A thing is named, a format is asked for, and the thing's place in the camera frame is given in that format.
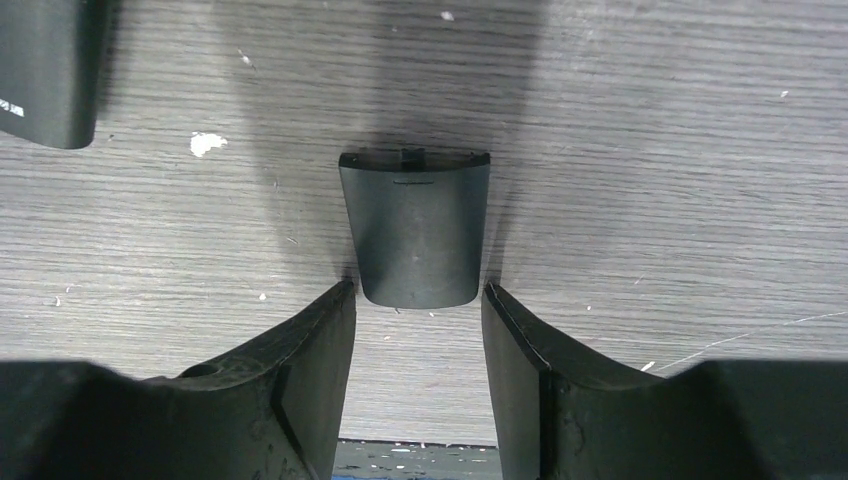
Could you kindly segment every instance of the white debris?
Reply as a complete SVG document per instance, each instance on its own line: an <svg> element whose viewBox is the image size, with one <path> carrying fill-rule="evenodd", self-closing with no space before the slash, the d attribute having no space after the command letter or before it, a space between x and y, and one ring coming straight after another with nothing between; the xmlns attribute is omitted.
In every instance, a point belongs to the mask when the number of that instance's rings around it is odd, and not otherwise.
<svg viewBox="0 0 848 480"><path fill-rule="evenodd" d="M214 133L192 132L191 153L195 157L202 157L213 148L222 148L227 144L227 139Z"/></svg>
<svg viewBox="0 0 848 480"><path fill-rule="evenodd" d="M242 52L240 48L238 50L239 50L239 55L241 55L241 61L244 62L244 64L247 65L250 68L256 68L256 67L253 66L253 62L250 60L250 57L245 55L244 52Z"/></svg>

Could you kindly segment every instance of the wooden surface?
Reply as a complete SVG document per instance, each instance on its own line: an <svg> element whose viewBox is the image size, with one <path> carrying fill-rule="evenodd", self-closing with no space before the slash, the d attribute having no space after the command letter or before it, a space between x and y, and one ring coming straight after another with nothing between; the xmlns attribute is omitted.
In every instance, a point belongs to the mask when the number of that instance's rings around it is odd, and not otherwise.
<svg viewBox="0 0 848 480"><path fill-rule="evenodd" d="M2 357L247 340L355 266L338 154L398 145L491 151L485 275L613 358L848 356L844 2L483 3L123 2L93 145L0 136ZM342 436L494 443L479 309L360 298Z"/></svg>

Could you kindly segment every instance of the black plastic piece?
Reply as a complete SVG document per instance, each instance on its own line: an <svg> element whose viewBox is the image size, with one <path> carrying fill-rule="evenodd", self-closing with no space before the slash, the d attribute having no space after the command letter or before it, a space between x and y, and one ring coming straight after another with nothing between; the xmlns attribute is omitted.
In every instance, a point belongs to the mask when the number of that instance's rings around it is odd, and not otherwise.
<svg viewBox="0 0 848 480"><path fill-rule="evenodd" d="M848 363L607 358L503 288L483 344L504 480L848 478Z"/></svg>
<svg viewBox="0 0 848 480"><path fill-rule="evenodd" d="M0 2L0 130L56 148L91 143L111 3Z"/></svg>
<svg viewBox="0 0 848 480"><path fill-rule="evenodd" d="M174 379L0 363L0 477L329 480L356 323L342 282Z"/></svg>
<svg viewBox="0 0 848 480"><path fill-rule="evenodd" d="M433 309L477 296L489 154L348 153L339 171L372 302Z"/></svg>

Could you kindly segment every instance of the small hole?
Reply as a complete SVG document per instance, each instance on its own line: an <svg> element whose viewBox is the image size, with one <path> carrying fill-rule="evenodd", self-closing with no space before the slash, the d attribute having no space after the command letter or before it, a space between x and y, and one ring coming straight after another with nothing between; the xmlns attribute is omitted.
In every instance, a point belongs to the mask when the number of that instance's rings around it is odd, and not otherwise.
<svg viewBox="0 0 848 480"><path fill-rule="evenodd" d="M180 375L180 378L205 377L207 375L218 373L219 371L221 371L221 369L217 365L212 365L211 363L199 363L193 367L189 367L188 370Z"/></svg>

